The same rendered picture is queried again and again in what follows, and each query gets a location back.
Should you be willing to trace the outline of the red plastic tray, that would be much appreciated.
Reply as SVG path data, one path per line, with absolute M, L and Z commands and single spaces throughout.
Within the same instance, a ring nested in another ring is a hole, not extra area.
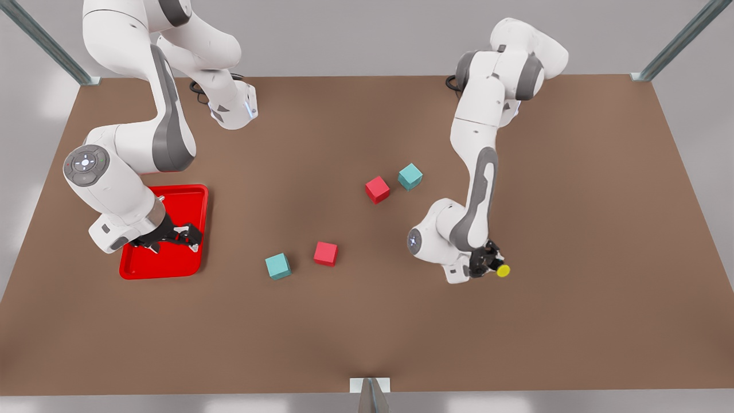
M 147 248 L 123 246 L 119 274 L 123 279 L 160 279 L 195 274 L 204 250 L 205 220 L 209 189 L 205 185 L 152 186 L 155 196 L 163 197 L 167 213 L 176 227 L 192 223 L 202 232 L 197 253 L 188 246 L 162 243 L 160 253 Z

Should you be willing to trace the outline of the teal cube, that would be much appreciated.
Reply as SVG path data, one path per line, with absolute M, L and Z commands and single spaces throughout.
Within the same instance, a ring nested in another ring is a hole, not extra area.
M 400 170 L 397 180 L 405 190 L 411 191 L 421 183 L 423 176 L 419 168 L 411 163 Z
M 292 274 L 286 254 L 280 253 L 265 259 L 268 276 L 273 280 L 283 279 Z

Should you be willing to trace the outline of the red cube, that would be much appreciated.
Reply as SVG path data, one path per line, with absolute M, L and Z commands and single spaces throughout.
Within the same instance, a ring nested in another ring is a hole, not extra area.
M 365 193 L 373 204 L 379 204 L 390 195 L 390 188 L 381 176 L 376 176 L 365 184 Z
M 314 262 L 329 267 L 335 267 L 338 255 L 338 246 L 325 241 L 318 241 L 315 246 Z

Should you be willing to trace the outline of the silver frame post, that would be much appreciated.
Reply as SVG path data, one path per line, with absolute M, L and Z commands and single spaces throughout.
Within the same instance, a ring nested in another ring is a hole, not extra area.
M 360 394 L 357 413 L 392 413 L 385 397 L 390 391 L 390 378 L 350 379 L 350 392 Z
M 0 10 L 25 32 L 80 86 L 99 85 L 101 78 L 90 76 L 47 31 L 21 7 L 17 0 L 0 0 Z
M 634 82 L 651 82 L 734 0 L 708 0 L 676 36 L 640 71 L 630 73 Z

